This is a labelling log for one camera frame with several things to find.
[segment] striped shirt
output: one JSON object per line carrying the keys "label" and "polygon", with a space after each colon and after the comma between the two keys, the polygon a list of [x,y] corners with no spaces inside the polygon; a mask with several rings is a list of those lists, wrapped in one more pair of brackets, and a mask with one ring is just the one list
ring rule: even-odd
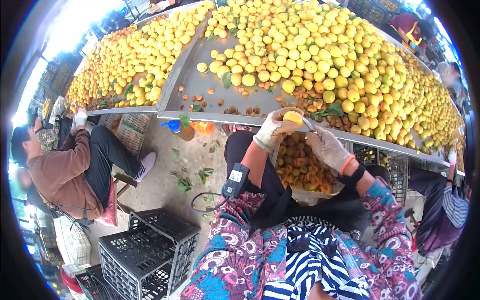
{"label": "striped shirt", "polygon": [[332,236],[335,226],[315,217],[293,217],[285,226],[285,280],[267,282],[264,300],[306,300],[318,281],[322,290],[335,299],[370,299],[365,277],[350,279],[348,275],[337,240]]}
{"label": "striped shirt", "polygon": [[442,206],[455,228],[462,228],[468,215],[468,201],[453,195],[452,187],[445,188]]}

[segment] brown sweater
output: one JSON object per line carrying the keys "label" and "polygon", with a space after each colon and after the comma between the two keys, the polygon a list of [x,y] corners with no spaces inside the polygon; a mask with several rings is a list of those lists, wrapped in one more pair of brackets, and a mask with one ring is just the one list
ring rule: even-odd
{"label": "brown sweater", "polygon": [[76,219],[86,216],[90,220],[103,214],[103,206],[85,179],[90,166],[90,134],[81,130],[74,137],[69,135],[62,151],[50,151],[30,159],[28,168],[43,201],[62,206],[61,209]]}

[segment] orange bag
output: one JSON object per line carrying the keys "label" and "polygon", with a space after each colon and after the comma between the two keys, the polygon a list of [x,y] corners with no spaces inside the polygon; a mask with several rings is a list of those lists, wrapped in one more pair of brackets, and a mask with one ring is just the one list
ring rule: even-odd
{"label": "orange bag", "polygon": [[211,135],[215,131],[215,125],[209,122],[191,122],[190,125],[203,136]]}

